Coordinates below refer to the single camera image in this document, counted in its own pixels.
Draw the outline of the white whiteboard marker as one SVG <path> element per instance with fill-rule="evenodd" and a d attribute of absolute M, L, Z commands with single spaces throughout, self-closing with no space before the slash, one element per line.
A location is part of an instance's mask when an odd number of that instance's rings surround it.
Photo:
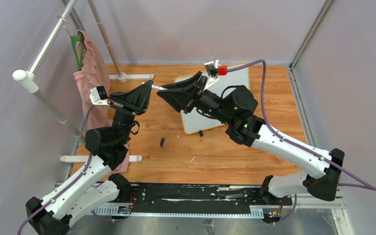
<path fill-rule="evenodd" d="M 154 85 L 154 84 L 151 84 L 151 88 L 152 88 L 152 89 L 156 89 L 156 90 L 158 90 L 158 91 L 166 90 L 166 88 L 161 87 L 161 86 L 158 86 L 158 85 Z"/>

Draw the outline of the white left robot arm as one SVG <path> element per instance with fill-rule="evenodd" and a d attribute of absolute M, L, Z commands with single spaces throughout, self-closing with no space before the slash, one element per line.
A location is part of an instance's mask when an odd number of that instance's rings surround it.
<path fill-rule="evenodd" d="M 100 205 L 130 197 L 130 183 L 115 169 L 128 153 L 126 144 L 139 132 L 135 117 L 144 114 L 149 105 L 153 81 L 142 82 L 127 92 L 108 93 L 103 86 L 90 90 L 93 106 L 109 106 L 115 115 L 110 126 L 87 129 L 85 164 L 61 186 L 26 203 L 27 219 L 20 225 L 21 234 L 29 224 L 40 235 L 65 235 L 83 216 Z"/>

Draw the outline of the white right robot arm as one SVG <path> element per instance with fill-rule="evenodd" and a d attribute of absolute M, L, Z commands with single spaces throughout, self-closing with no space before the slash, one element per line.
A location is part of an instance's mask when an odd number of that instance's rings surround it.
<path fill-rule="evenodd" d="M 342 150 L 315 148 L 273 128 L 254 114 L 258 102 L 247 87 L 228 86 L 217 95 L 206 88 L 207 81 L 197 72 L 184 81 L 162 85 L 157 95 L 177 112 L 198 110 L 227 125 L 226 134 L 233 142 L 267 151 L 300 168 L 298 173 L 265 177 L 260 188 L 262 202 L 270 205 L 301 193 L 324 201 L 335 199 L 345 156 Z"/>

